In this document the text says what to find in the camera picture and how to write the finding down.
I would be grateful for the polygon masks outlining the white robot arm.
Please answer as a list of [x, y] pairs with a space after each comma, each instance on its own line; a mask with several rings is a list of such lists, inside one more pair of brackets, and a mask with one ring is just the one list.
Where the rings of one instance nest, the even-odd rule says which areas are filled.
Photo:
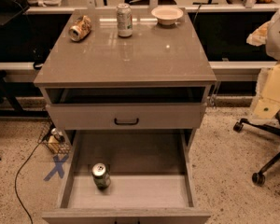
[[268, 56], [280, 61], [280, 8], [246, 39], [252, 46], [264, 45]]

